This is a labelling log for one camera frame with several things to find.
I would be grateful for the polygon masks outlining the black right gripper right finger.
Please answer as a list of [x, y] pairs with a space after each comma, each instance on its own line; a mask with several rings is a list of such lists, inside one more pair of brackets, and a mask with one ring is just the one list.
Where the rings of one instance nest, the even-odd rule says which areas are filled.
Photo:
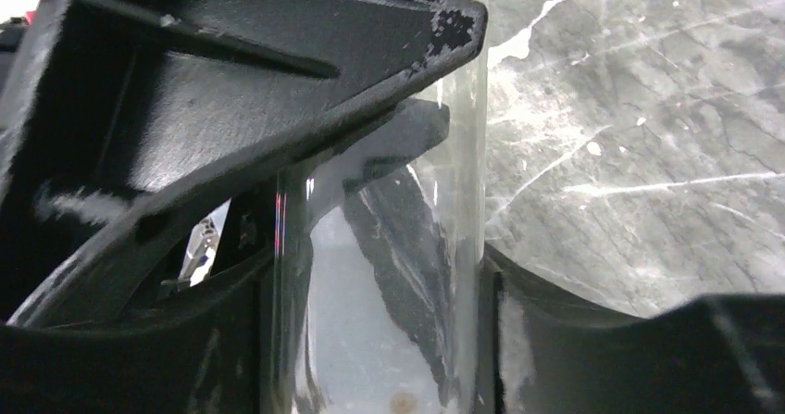
[[595, 304], [493, 246], [482, 413], [780, 413], [782, 295], [703, 295], [650, 319]]

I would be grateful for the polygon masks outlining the clear glass bottle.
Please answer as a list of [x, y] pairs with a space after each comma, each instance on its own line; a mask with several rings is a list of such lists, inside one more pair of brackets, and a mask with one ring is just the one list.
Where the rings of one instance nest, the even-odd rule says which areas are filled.
[[486, 4], [286, 4], [295, 41], [344, 70], [316, 99], [330, 113], [395, 72], [425, 82], [278, 177], [261, 412], [480, 411]]

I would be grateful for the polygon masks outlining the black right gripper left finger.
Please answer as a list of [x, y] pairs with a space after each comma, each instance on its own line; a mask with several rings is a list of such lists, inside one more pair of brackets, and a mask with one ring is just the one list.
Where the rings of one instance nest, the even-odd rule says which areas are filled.
[[278, 177], [425, 82], [330, 113], [293, 0], [39, 0], [1, 26], [1, 409], [263, 413]]

